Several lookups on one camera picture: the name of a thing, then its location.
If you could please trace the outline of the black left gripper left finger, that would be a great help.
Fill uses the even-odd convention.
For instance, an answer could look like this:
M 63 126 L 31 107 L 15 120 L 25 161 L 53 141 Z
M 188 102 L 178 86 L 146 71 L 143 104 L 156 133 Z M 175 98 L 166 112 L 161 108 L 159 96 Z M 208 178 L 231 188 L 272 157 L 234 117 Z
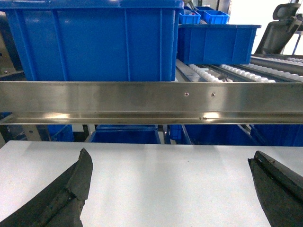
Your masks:
M 71 165 L 29 202 L 0 222 L 2 227 L 81 227 L 88 199 L 93 162 L 86 149 Z

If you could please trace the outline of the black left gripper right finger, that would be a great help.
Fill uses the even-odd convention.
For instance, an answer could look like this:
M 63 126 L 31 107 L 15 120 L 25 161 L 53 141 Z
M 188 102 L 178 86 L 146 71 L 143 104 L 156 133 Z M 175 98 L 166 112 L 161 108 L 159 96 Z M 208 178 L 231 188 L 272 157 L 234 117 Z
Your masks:
M 256 151 L 248 159 L 259 203 L 272 227 L 303 225 L 303 177 Z

